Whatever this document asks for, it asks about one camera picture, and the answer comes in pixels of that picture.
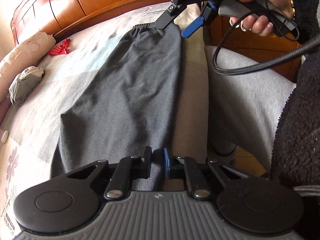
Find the right forearm black sleeve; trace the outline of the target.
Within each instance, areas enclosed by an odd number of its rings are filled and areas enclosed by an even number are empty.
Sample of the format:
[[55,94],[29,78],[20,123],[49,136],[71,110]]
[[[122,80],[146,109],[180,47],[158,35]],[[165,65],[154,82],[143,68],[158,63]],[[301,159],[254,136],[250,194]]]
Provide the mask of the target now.
[[[319,35],[319,0],[293,0],[293,6],[304,45]],[[308,52],[280,116],[270,179],[286,187],[319,184],[319,48]]]

